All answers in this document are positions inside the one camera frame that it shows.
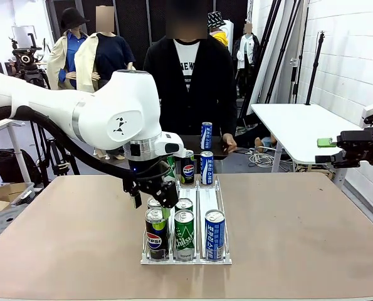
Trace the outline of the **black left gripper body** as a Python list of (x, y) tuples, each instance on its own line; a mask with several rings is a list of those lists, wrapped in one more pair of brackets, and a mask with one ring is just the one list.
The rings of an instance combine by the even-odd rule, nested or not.
[(128, 160), (130, 174), (123, 178), (123, 190), (129, 193), (138, 189), (153, 195), (153, 182), (166, 181), (166, 174), (170, 171), (166, 159), (167, 157), (160, 156), (148, 161)]

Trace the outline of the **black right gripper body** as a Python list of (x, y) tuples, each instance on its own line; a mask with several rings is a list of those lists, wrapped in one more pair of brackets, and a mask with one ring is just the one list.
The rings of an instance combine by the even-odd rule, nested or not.
[(373, 127), (363, 130), (342, 131), (337, 137), (336, 167), (359, 167), (361, 161), (373, 166)]

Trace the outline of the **person's left hand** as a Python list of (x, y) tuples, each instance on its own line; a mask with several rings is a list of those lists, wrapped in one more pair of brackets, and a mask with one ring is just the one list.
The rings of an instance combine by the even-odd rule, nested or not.
[(223, 152), (226, 154), (230, 154), (237, 150), (237, 143), (234, 140), (232, 134), (224, 134), (223, 135)]

